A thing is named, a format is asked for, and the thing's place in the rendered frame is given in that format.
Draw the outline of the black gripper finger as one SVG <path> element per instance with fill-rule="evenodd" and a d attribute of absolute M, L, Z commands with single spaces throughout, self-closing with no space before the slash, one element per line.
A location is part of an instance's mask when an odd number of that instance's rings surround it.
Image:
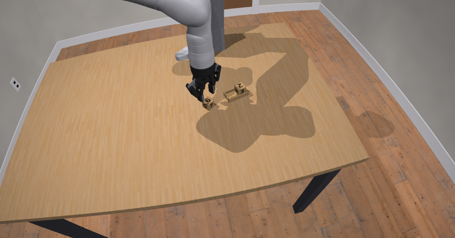
<path fill-rule="evenodd" d="M 188 89 L 190 94 L 192 94 L 194 97 L 198 98 L 198 100 L 202 103 L 204 102 L 203 91 L 205 89 L 206 82 L 207 82 L 207 79 L 203 78 L 202 86 L 195 83 L 195 79 L 192 80 L 192 82 L 190 84 L 189 83 L 186 84 L 186 88 Z"/>
<path fill-rule="evenodd" d="M 215 63 L 215 71 L 213 74 L 209 75 L 209 78 L 211 81 L 208 83 L 209 92 L 211 92 L 212 94 L 215 93 L 215 84 L 216 84 L 216 81 L 219 80 L 220 72 L 221 72 L 221 65 L 218 65 L 217 63 Z M 215 74 L 216 74 L 216 76 L 215 76 Z"/>

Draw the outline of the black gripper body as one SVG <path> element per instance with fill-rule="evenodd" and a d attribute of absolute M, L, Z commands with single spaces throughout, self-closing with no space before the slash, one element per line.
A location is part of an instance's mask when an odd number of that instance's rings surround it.
<path fill-rule="evenodd" d="M 195 69 L 193 68 L 191 65 L 190 65 L 190 68 L 191 68 L 191 72 L 192 72 L 192 80 L 195 79 L 195 83 L 197 83 L 198 85 L 202 85 L 202 82 L 203 82 L 203 78 L 206 78 L 207 79 L 207 82 L 208 83 L 210 80 L 209 78 L 209 75 L 213 74 L 214 71 L 215 71 L 215 62 L 214 64 L 209 67 L 209 68 L 206 68 L 206 69 Z"/>

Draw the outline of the tan wooden number cube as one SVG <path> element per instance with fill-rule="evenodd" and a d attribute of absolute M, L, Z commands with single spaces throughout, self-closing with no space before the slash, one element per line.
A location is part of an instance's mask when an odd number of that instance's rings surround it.
<path fill-rule="evenodd" d="M 234 91 L 237 95 L 243 94 L 246 92 L 246 86 L 242 82 L 237 83 L 234 85 Z"/>
<path fill-rule="evenodd" d="M 207 109 L 208 111 L 214 107 L 214 100 L 211 99 L 210 97 L 204 98 L 203 108 Z"/>

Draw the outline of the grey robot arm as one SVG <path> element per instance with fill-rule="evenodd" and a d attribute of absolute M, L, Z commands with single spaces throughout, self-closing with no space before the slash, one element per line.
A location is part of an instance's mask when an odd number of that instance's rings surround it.
<path fill-rule="evenodd" d="M 187 26 L 187 47 L 175 54 L 177 61 L 189 59 L 195 69 L 206 69 L 215 62 L 211 32 L 210 0 L 124 0 L 165 13 Z"/>

